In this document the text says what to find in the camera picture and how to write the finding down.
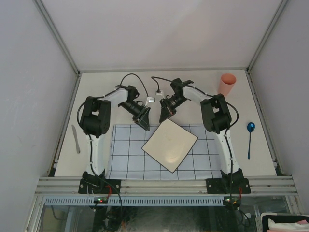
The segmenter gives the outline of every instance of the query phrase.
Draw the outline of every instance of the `pink cup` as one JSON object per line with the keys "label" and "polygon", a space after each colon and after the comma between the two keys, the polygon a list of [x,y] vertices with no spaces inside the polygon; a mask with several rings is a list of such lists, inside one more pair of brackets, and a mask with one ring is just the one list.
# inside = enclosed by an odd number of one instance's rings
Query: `pink cup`
{"label": "pink cup", "polygon": [[230,73],[223,74],[221,76],[218,93],[221,93],[224,96],[228,95],[235,83],[236,77],[234,75]]}

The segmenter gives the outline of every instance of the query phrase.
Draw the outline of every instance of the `red cup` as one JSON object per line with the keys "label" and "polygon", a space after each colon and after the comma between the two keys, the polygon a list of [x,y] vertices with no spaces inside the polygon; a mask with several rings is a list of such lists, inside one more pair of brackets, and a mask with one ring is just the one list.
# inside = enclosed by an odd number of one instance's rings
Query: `red cup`
{"label": "red cup", "polygon": [[228,95],[235,83],[236,77],[234,75],[230,73],[223,74],[221,76],[218,93],[221,93],[224,96]]}

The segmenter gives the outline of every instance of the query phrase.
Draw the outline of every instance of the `spoon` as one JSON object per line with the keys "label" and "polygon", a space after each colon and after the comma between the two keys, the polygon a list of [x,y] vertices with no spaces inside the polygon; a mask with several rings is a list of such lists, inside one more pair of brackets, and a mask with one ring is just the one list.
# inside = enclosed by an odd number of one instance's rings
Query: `spoon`
{"label": "spoon", "polygon": [[255,129],[255,124],[253,122],[249,122],[247,125],[247,130],[250,133],[250,137],[249,137],[249,150],[248,150],[248,159],[250,159],[250,144],[251,144],[251,133],[254,131]]}

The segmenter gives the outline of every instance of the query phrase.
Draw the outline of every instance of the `tabletop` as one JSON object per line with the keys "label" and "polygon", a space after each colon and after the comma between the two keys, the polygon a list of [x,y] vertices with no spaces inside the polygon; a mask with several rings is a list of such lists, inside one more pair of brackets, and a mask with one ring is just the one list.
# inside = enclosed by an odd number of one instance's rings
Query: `tabletop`
{"label": "tabletop", "polygon": [[[226,97],[226,101],[234,105],[239,112],[239,121],[231,128],[231,140],[235,151],[236,159],[243,170],[244,176],[264,176],[276,175],[270,151],[266,142],[264,131],[257,109],[254,104],[253,96],[244,70],[199,70],[199,71],[145,71],[134,72],[144,82],[149,96],[155,97],[155,103],[150,103],[149,120],[151,124],[159,124],[161,105],[159,103],[161,96],[156,96],[156,83],[151,76],[163,77],[169,80],[180,78],[182,81],[192,80],[193,86],[207,92],[211,95],[217,94],[220,77],[224,73],[233,74],[237,81],[231,92]],[[55,176],[82,176],[86,170],[88,161],[86,135],[78,126],[76,113],[78,107],[88,96],[102,96],[114,90],[121,79],[128,72],[86,72],[81,76],[81,81],[77,90],[72,113],[70,116],[68,128],[60,152]],[[160,89],[165,95],[172,95],[173,90],[170,83],[158,80]],[[138,100],[146,101],[146,93],[140,81],[133,75],[128,76],[123,85],[135,86],[140,93]],[[232,115],[232,121],[236,119],[236,113],[229,107]],[[202,123],[200,106],[192,101],[186,101],[177,107],[177,113],[171,118],[177,124]],[[249,132],[247,124],[255,123],[255,130],[252,133],[251,140],[251,159],[248,159]],[[132,115],[122,107],[116,107],[111,112],[111,126],[106,133],[104,141],[104,166],[108,168],[110,156],[110,144],[112,139],[112,126],[114,124],[132,124]],[[77,130],[77,138],[81,152],[76,153],[75,139],[71,125]]]}

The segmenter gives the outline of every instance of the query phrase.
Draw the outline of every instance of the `beige square board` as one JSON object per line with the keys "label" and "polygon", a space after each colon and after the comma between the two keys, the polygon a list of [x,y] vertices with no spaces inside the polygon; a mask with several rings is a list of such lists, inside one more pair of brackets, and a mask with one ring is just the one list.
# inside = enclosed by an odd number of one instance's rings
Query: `beige square board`
{"label": "beige square board", "polygon": [[197,137],[167,119],[143,146],[143,150],[170,172],[184,160]]}

